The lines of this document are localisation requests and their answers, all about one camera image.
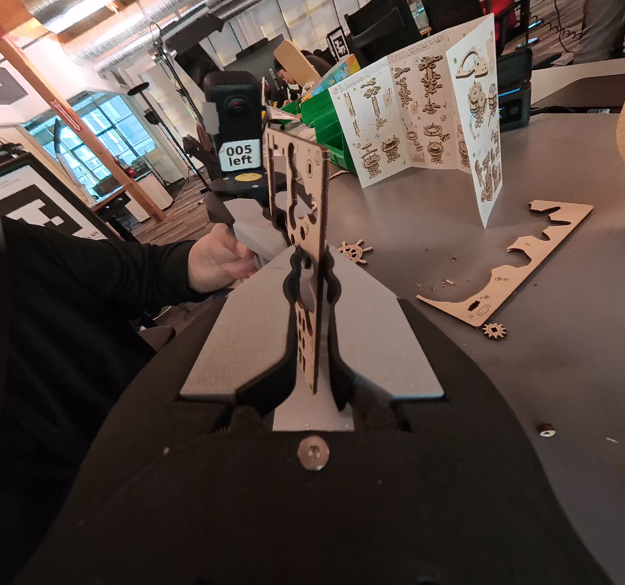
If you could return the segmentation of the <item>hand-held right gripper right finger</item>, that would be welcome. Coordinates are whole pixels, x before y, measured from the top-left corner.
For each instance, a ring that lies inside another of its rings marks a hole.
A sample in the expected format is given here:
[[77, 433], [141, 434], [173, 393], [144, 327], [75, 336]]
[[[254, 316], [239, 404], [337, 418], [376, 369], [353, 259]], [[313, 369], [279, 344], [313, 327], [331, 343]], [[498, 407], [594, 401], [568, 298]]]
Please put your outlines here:
[[433, 401], [444, 390], [394, 292], [335, 247], [325, 277], [329, 383], [337, 408], [357, 412]]

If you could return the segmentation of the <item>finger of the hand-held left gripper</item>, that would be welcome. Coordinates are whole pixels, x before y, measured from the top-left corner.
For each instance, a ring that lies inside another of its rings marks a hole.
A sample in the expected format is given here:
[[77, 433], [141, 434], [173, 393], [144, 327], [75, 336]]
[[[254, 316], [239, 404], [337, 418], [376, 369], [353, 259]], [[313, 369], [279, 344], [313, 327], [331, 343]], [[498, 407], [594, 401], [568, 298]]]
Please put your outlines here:
[[282, 232], [263, 215], [264, 208], [254, 199], [233, 199], [224, 205], [234, 218], [235, 237], [259, 256], [261, 266], [291, 272], [294, 248], [287, 246]]

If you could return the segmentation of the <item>punched plywood parts sheet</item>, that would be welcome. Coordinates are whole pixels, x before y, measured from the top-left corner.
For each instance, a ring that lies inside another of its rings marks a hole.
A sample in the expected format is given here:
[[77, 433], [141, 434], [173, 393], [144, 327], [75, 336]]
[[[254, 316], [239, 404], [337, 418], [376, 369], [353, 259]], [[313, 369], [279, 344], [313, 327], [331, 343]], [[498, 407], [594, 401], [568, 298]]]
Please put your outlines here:
[[264, 132], [262, 151], [274, 223], [275, 160], [281, 157], [286, 163], [285, 239], [293, 248], [293, 279], [288, 286], [295, 299], [297, 362], [311, 394], [316, 394], [327, 253], [329, 152], [317, 143], [270, 127]]

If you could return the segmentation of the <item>person's left forearm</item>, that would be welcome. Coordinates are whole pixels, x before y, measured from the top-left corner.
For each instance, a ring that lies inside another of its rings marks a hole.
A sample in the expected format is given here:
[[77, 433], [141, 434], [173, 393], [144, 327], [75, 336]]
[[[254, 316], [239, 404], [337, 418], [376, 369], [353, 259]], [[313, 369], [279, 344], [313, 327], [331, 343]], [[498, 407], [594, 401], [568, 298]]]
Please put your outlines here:
[[131, 321], [211, 294], [191, 289], [187, 265], [192, 241], [93, 240], [6, 216], [2, 223], [14, 338], [127, 342], [136, 337]]

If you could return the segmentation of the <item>person's left hand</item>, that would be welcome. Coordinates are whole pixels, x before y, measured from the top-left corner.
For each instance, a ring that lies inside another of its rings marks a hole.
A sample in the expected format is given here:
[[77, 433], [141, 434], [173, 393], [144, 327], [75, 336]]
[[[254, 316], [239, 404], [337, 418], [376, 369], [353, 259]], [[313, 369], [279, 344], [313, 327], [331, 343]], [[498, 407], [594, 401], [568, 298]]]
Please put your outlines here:
[[226, 224], [215, 224], [189, 251], [189, 286], [199, 294], [206, 294], [248, 279], [258, 270], [255, 256]]

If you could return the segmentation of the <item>rounded wooden board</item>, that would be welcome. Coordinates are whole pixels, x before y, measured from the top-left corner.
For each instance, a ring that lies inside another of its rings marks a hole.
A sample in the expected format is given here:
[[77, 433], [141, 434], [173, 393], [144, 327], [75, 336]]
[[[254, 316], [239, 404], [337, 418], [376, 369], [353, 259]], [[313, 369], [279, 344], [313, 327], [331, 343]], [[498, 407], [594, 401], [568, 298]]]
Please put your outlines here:
[[274, 51], [274, 57], [301, 87], [318, 84], [321, 76], [303, 53], [289, 40], [284, 40]]

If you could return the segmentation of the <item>empty plywood sheet offcut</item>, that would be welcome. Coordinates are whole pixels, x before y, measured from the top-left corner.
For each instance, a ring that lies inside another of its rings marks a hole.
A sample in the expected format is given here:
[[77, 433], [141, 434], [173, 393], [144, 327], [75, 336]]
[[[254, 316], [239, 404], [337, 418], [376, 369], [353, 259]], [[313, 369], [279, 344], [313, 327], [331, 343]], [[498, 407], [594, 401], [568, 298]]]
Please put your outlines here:
[[593, 206], [589, 204], [539, 199], [529, 202], [528, 206], [532, 213], [547, 213], [549, 224], [543, 229], [542, 238], [521, 236], [507, 247], [508, 252], [525, 254], [529, 258], [526, 265], [515, 267], [506, 264], [492, 269], [488, 284], [463, 301], [432, 300], [420, 295], [417, 298], [470, 326], [483, 326], [593, 211]]

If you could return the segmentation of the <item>large green plastic bin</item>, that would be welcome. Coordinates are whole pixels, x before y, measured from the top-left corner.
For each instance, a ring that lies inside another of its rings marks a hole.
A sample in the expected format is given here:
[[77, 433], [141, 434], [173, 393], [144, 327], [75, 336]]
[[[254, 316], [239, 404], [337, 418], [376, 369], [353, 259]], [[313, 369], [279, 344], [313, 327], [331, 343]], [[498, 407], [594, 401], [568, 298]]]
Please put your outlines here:
[[302, 121], [315, 129], [316, 142], [329, 150], [334, 164], [356, 175], [348, 143], [334, 108], [329, 89], [300, 104]]

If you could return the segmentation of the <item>colourful printed box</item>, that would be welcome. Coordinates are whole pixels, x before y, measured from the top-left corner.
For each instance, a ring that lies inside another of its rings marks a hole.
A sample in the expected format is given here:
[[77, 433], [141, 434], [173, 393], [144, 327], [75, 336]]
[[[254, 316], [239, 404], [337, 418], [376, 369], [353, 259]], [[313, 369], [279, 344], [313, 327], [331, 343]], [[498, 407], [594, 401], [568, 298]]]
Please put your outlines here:
[[333, 85], [343, 81], [347, 77], [361, 70], [361, 66], [355, 56], [350, 53], [340, 60], [321, 78], [320, 82], [310, 91], [310, 97], [314, 97]]

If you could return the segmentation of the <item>black and white marker tag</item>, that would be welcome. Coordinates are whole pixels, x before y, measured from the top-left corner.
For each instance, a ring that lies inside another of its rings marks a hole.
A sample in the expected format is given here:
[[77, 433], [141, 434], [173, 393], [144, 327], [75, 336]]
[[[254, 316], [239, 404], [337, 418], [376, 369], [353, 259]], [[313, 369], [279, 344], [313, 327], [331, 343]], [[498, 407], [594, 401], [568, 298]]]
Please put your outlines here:
[[336, 62], [350, 54], [346, 35], [342, 26], [338, 26], [326, 35], [326, 41], [332, 57]]

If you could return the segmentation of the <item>folded paper instruction leaflet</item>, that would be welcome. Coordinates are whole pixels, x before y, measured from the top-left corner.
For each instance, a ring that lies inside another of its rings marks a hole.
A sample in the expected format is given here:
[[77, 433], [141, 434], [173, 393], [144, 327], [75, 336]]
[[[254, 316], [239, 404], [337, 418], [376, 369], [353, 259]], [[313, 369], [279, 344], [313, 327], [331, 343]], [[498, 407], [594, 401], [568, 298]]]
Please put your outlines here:
[[458, 169], [488, 226], [503, 187], [494, 14], [384, 56], [329, 96], [362, 188], [409, 168]]

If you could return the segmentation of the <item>person's black top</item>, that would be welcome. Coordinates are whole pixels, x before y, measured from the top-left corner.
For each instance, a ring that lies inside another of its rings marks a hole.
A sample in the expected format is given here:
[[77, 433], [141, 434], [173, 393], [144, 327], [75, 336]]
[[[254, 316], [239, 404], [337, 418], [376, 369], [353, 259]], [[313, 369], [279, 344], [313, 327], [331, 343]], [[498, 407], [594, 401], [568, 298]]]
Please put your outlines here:
[[155, 307], [14, 301], [1, 405], [1, 583], [61, 508], [96, 434], [154, 351], [130, 321]]

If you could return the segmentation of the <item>black portable power station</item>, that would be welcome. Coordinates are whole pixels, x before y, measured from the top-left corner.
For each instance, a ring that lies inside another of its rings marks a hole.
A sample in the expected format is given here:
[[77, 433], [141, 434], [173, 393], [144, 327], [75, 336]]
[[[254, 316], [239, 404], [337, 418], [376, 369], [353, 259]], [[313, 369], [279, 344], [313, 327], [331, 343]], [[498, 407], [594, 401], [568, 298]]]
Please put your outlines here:
[[531, 115], [533, 52], [522, 48], [497, 58], [499, 128], [523, 128]]

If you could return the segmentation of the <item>red chair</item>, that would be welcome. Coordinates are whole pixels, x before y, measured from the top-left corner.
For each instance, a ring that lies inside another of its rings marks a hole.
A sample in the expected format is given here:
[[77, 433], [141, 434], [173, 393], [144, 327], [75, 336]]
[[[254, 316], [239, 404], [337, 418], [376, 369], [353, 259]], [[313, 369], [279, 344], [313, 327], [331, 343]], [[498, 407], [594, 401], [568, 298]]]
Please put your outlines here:
[[504, 11], [512, 6], [514, 0], [490, 0], [490, 3], [491, 12], [495, 16], [496, 40], [500, 40], [503, 27], [508, 33], [517, 25], [516, 12], [513, 8], [504, 14]]

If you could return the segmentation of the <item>wooden support post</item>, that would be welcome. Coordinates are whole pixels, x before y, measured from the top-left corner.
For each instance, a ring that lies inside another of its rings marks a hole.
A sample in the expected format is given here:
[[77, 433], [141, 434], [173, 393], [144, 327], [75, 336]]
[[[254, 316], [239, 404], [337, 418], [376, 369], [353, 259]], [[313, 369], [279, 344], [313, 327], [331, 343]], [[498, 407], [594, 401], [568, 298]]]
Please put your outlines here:
[[98, 137], [87, 127], [78, 113], [48, 82], [41, 71], [27, 57], [25, 52], [13, 43], [8, 34], [1, 30], [1, 54], [6, 61], [20, 73], [40, 97], [65, 121], [85, 146], [101, 161], [118, 182], [130, 192], [136, 202], [156, 223], [163, 222], [166, 214], [143, 190], [143, 188], [120, 167], [116, 159], [100, 142]]

